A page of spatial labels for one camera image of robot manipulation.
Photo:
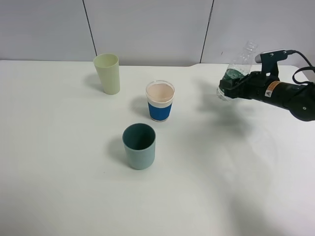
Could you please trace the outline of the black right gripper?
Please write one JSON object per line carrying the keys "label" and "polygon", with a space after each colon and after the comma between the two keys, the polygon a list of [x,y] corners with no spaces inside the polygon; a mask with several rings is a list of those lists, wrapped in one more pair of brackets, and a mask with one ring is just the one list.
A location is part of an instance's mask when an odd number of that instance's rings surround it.
{"label": "black right gripper", "polygon": [[219,88],[229,98],[254,99],[265,101],[270,99],[274,88],[280,83],[277,76],[265,75],[254,71],[246,76],[241,82],[236,79],[221,79]]}

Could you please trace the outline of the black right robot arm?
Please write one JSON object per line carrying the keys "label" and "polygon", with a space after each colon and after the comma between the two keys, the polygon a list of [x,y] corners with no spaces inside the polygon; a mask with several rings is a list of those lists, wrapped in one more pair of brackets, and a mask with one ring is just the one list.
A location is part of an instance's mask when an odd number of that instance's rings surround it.
{"label": "black right robot arm", "polygon": [[276,76],[254,71],[244,78],[220,80],[220,89],[228,98],[256,100],[276,106],[301,121],[315,119],[315,85],[285,83]]}

